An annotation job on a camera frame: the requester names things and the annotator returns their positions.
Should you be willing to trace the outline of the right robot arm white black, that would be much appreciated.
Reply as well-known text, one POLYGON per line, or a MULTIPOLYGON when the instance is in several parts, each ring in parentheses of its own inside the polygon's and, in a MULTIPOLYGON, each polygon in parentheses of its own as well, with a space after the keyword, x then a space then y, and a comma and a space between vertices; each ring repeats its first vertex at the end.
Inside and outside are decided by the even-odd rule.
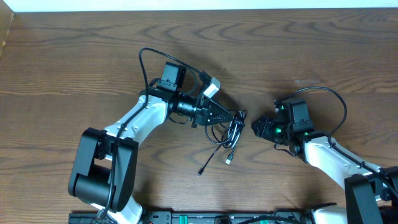
POLYGON ((289 147, 288 153, 335 181, 346 206, 335 203, 310 209, 301 222, 397 223, 397 167, 383 168, 345 149, 317 131, 303 98, 274 102, 276 116, 261 116, 251 127, 257 137, 289 147))

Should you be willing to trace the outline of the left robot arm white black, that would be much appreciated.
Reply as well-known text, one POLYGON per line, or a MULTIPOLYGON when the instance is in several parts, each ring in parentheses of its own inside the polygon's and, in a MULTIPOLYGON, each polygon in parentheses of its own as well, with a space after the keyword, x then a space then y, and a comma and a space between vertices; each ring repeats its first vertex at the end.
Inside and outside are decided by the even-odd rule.
POLYGON ((232 114, 212 97, 221 83, 205 72, 198 96, 180 91, 188 67, 167 62, 163 74, 149 82, 136 105, 104 129, 88 128, 80 138, 68 193, 98 209, 70 214, 71 223, 138 223, 142 207, 132 197, 139 145, 172 113, 193 127, 227 123, 232 114))

